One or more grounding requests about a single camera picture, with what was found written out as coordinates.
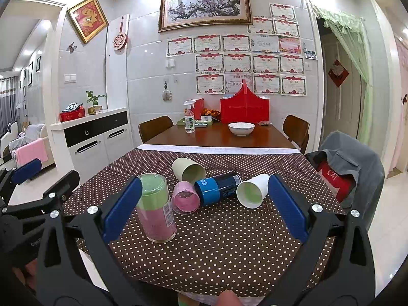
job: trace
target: pink blanket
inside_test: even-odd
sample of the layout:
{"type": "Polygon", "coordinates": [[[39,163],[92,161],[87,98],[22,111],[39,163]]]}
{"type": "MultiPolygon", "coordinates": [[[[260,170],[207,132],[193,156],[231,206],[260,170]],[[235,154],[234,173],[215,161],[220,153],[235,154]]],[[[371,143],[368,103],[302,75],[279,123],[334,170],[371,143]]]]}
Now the pink blanket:
{"type": "Polygon", "coordinates": [[[17,148],[15,158],[17,166],[19,167],[34,159],[40,159],[41,162],[46,162],[48,160],[48,155],[45,150],[44,139],[39,138],[32,143],[17,148]]]}

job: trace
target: blue gripper pad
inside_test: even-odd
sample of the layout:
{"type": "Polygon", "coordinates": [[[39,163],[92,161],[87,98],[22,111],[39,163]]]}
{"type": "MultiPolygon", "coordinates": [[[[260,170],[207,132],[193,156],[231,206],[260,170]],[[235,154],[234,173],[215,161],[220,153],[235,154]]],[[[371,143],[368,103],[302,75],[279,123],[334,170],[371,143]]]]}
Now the blue gripper pad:
{"type": "Polygon", "coordinates": [[[291,235],[302,243],[306,242],[309,236],[307,219],[290,195],[289,190],[275,175],[271,175],[269,178],[268,192],[291,235]]]}
{"type": "Polygon", "coordinates": [[[102,238],[106,244],[118,239],[126,221],[142,196],[142,181],[134,178],[122,191],[122,195],[104,220],[102,238]]]}
{"type": "Polygon", "coordinates": [[[41,171],[41,167],[41,161],[39,159],[34,159],[14,170],[11,182],[20,185],[28,178],[33,178],[38,174],[41,171]]]}

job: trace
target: blue and black can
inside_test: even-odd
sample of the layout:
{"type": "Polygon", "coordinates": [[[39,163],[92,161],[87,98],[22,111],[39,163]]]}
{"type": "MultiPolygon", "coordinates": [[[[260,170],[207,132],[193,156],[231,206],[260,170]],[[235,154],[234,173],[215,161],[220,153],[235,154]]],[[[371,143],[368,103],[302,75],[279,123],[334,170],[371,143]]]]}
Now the blue and black can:
{"type": "Polygon", "coordinates": [[[194,189],[200,197],[201,205],[208,206],[219,202],[222,198],[235,195],[240,183],[241,178],[236,172],[232,171],[196,181],[194,189]]]}

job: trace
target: black drawer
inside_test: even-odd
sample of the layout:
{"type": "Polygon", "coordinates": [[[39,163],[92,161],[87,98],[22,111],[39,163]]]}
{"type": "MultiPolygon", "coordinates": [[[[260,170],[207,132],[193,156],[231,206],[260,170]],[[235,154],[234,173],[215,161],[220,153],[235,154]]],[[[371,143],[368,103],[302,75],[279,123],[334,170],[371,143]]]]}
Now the black drawer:
{"type": "Polygon", "coordinates": [[[127,123],[127,113],[120,112],[118,114],[102,117],[93,121],[69,127],[68,129],[64,130],[67,146],[74,146],[80,142],[83,142],[84,140],[90,139],[127,123]]]}

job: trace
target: silver screw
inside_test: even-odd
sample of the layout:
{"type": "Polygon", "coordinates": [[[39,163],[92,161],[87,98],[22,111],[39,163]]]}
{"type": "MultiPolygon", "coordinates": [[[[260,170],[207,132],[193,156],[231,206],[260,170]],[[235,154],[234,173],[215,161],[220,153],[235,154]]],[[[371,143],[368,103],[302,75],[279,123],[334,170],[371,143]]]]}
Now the silver screw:
{"type": "Polygon", "coordinates": [[[316,203],[312,206],[312,209],[314,212],[317,212],[317,213],[320,213],[323,211],[323,207],[316,203]]]}
{"type": "Polygon", "coordinates": [[[88,207],[88,209],[86,210],[89,214],[95,214],[98,211],[98,207],[97,206],[90,206],[88,207]]]}
{"type": "Polygon", "coordinates": [[[51,217],[52,219],[57,218],[58,216],[60,216],[60,212],[58,212],[58,210],[53,210],[53,211],[50,213],[50,217],[51,217]]]}
{"type": "Polygon", "coordinates": [[[351,216],[354,216],[355,218],[360,216],[360,212],[357,209],[352,209],[350,214],[351,216]]]}

